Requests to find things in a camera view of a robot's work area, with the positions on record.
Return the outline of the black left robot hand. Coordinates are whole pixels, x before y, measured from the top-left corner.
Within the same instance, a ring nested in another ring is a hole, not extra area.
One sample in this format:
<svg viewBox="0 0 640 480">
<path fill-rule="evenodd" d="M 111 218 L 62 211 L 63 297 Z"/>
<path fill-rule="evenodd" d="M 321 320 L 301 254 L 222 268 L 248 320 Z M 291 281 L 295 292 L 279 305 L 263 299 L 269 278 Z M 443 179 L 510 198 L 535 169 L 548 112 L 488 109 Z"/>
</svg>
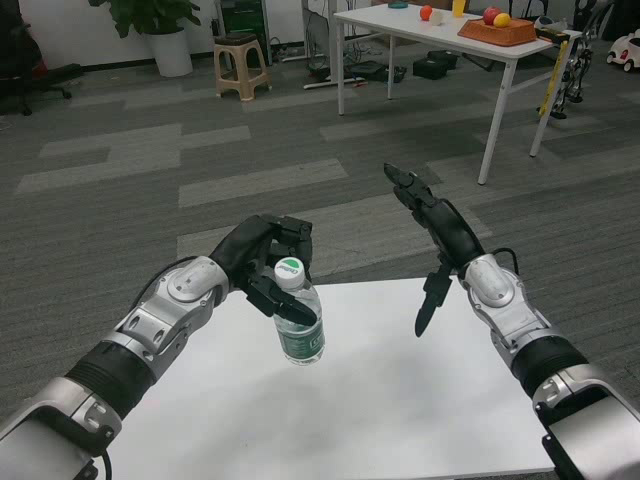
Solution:
<svg viewBox="0 0 640 480">
<path fill-rule="evenodd" d="M 286 257 L 297 258 L 308 271 L 313 257 L 312 228 L 310 222 L 293 217 L 253 215 L 234 228 L 210 258 L 227 274 L 230 288 L 243 291 L 262 314 L 312 327 L 319 315 L 266 274 Z"/>
</svg>

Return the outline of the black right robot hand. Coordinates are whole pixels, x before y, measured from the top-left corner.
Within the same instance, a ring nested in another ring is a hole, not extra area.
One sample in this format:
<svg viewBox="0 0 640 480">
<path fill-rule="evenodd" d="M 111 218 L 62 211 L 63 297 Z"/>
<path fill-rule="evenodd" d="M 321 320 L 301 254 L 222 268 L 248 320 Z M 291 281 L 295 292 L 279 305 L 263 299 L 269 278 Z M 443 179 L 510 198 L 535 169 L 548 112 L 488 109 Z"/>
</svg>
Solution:
<svg viewBox="0 0 640 480">
<path fill-rule="evenodd" d="M 455 206 L 447 199 L 436 197 L 416 174 L 390 163 L 384 164 L 384 173 L 393 184 L 396 198 L 428 231 L 439 250 L 440 267 L 426 278 L 423 286 L 425 299 L 415 321 L 415 335 L 420 337 L 446 299 L 452 284 L 451 274 L 463 272 L 466 265 L 484 255 L 485 250 Z"/>
</svg>

